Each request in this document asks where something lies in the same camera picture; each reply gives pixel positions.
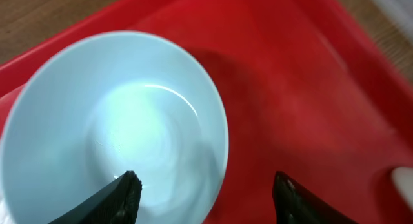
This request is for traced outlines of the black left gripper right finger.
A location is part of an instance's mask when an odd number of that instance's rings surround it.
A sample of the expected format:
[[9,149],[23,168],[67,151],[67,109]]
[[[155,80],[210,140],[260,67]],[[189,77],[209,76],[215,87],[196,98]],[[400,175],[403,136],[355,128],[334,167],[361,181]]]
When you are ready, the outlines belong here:
[[355,224],[282,171],[272,187],[277,224]]

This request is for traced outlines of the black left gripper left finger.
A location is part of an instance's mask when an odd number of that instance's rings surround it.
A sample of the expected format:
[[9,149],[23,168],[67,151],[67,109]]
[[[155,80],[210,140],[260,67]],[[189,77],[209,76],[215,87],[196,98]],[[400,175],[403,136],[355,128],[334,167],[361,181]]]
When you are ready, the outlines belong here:
[[50,224],[134,224],[142,182],[127,171]]

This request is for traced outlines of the light blue bowl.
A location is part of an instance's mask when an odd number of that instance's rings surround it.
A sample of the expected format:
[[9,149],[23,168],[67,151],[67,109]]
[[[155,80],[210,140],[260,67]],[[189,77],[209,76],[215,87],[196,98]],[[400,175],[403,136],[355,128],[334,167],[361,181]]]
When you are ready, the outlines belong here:
[[132,170],[138,223],[202,223],[228,151],[223,102],[191,54],[107,32],[52,56],[24,86],[1,137],[1,192],[15,223],[50,223]]

